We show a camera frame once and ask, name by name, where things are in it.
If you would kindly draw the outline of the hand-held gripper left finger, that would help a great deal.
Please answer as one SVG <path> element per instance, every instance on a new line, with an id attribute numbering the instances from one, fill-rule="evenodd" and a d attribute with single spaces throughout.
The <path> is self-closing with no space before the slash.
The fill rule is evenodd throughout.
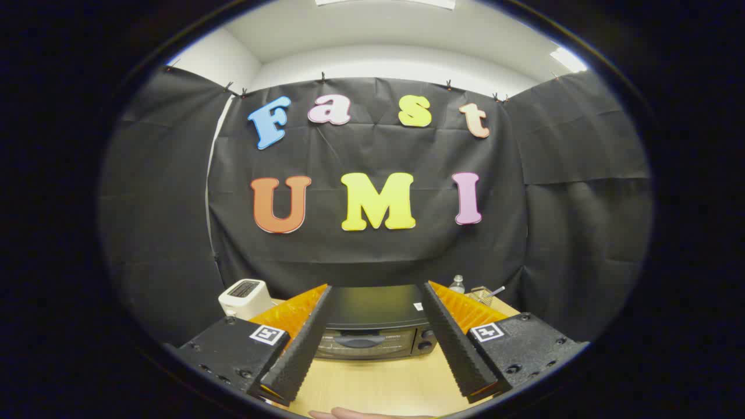
<path id="1" fill-rule="evenodd" d="M 250 320 L 227 315 L 175 349 L 178 360 L 242 397 L 289 406 L 332 308 L 332 286 L 301 293 Z"/>

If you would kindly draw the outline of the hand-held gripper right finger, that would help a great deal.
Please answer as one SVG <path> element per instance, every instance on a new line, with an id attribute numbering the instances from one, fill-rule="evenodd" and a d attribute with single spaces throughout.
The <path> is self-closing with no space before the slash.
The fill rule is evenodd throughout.
<path id="1" fill-rule="evenodd" d="M 418 289 L 460 393 L 470 403 L 521 389 L 588 347 L 532 313 L 506 315 L 432 282 Z"/>

